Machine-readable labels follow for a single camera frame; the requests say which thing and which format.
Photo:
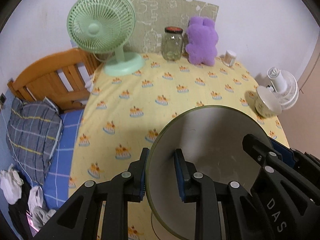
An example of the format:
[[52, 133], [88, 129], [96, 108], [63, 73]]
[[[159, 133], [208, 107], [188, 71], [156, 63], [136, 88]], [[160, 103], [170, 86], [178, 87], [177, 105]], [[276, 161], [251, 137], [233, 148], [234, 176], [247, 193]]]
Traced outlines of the yellow patterned tablecloth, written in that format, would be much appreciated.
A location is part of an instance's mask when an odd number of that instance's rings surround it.
[[[71, 177], [73, 194], [85, 181], [108, 181], [151, 150], [172, 119], [197, 107], [225, 106], [239, 110], [269, 138], [287, 145], [276, 117], [264, 119], [254, 109], [255, 79], [240, 63], [212, 67], [187, 59], [168, 62], [158, 54], [144, 55], [145, 66], [126, 76], [111, 77], [97, 69], [93, 90], [82, 116], [75, 142]], [[175, 239], [153, 215], [148, 199], [129, 204], [130, 239]]]

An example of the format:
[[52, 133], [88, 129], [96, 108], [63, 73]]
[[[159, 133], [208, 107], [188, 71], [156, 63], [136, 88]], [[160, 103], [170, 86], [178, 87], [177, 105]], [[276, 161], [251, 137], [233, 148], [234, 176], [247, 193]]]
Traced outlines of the glass jar dark lid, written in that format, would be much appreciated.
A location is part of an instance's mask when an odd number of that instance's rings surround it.
[[182, 56], [183, 29], [179, 27], [165, 27], [162, 37], [162, 56], [167, 61], [177, 61]]

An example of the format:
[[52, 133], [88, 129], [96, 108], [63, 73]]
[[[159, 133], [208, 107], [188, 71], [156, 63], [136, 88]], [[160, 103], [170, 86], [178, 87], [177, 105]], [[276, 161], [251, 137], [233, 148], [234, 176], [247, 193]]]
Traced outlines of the green desk fan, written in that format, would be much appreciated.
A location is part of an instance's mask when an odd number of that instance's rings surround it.
[[79, 48], [94, 55], [114, 53], [103, 63], [105, 74], [114, 77], [132, 74], [145, 64], [140, 54], [123, 50], [135, 26], [130, 0], [78, 0], [67, 18], [68, 35]]

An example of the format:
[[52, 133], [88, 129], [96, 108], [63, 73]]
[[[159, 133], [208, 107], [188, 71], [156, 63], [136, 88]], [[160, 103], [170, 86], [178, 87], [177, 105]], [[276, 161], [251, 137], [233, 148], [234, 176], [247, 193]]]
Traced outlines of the green patterned wall mat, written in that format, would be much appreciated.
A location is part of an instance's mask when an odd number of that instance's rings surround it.
[[125, 51], [160, 53], [166, 27], [187, 29], [189, 19], [201, 16], [216, 20], [218, 5], [197, 0], [130, 0], [136, 14], [135, 30]]

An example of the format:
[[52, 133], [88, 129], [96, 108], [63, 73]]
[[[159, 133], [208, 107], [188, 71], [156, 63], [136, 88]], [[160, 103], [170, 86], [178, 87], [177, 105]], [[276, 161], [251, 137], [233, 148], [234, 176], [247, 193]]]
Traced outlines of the cotton swab container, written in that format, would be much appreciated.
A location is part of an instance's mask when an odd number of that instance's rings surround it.
[[235, 59], [236, 59], [236, 53], [232, 50], [227, 50], [223, 58], [223, 63], [226, 66], [231, 67], [234, 64]]

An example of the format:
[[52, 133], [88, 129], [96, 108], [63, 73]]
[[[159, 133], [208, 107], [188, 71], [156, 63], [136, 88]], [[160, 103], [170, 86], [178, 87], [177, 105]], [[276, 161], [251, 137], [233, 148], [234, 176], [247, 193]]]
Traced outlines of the wall power outlet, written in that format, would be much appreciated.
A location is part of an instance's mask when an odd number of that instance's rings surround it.
[[6, 97], [5, 97], [5, 95], [2, 93], [2, 94], [0, 95], [0, 103], [3, 105], [3, 104], [5, 103], [5, 101], [6, 101]]

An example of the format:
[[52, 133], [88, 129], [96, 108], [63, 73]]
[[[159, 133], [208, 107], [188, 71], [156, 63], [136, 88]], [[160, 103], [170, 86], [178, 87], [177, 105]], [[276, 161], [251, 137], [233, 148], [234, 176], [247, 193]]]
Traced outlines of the white clip fan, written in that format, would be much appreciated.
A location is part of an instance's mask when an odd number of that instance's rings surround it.
[[295, 77], [286, 70], [281, 70], [275, 67], [267, 71], [270, 85], [269, 90], [278, 99], [281, 109], [291, 109], [297, 102], [299, 97], [298, 83]]

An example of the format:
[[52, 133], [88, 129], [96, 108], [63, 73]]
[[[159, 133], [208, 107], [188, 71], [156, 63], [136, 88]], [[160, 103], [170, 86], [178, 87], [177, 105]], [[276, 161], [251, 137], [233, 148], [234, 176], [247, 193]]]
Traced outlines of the purple plush toy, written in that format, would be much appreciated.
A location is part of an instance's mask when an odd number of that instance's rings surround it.
[[217, 56], [216, 45], [219, 40], [215, 22], [207, 17], [191, 17], [185, 33], [188, 39], [185, 51], [189, 62], [213, 66]]

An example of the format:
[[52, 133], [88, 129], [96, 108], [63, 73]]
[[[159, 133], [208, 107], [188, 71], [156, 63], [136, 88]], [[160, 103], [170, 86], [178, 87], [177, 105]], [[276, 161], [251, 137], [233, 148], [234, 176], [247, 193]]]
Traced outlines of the grey plaid pillow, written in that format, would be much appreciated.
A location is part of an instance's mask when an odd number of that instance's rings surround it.
[[14, 98], [7, 124], [11, 156], [29, 179], [43, 185], [63, 130], [59, 109], [50, 99]]

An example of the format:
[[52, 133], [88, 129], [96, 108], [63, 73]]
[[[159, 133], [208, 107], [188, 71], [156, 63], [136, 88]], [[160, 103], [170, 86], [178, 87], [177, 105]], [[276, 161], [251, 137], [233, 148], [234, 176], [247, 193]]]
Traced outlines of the pile of clothes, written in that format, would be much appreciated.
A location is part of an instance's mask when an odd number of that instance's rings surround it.
[[1, 170], [1, 190], [11, 222], [22, 239], [32, 239], [56, 213], [46, 206], [42, 187], [31, 187], [12, 164]]

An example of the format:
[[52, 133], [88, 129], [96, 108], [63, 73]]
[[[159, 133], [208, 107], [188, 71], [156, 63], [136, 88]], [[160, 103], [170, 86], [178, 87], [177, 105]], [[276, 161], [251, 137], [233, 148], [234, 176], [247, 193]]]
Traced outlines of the floral ceramic bowl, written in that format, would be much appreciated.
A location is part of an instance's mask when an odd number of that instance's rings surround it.
[[276, 96], [266, 87], [258, 86], [254, 103], [257, 113], [264, 118], [271, 118], [282, 113]]
[[179, 196], [174, 150], [180, 148], [185, 160], [212, 180], [237, 181], [250, 190], [260, 166], [242, 148], [247, 134], [272, 146], [256, 121], [225, 106], [193, 108], [159, 133], [148, 156], [146, 194], [153, 215], [172, 235], [179, 239], [194, 239], [195, 235], [195, 204], [184, 204]]

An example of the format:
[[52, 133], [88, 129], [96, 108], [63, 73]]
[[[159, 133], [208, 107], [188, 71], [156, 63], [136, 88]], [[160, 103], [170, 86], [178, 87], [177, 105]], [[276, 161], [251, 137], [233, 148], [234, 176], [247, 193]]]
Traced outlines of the blue bed sheet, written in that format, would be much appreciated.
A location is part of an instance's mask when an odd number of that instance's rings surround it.
[[43, 195], [49, 209], [57, 210], [68, 199], [68, 191], [76, 188], [76, 179], [70, 177], [74, 144], [81, 125], [83, 110], [61, 115], [62, 135], [53, 154], [51, 166], [43, 186]]

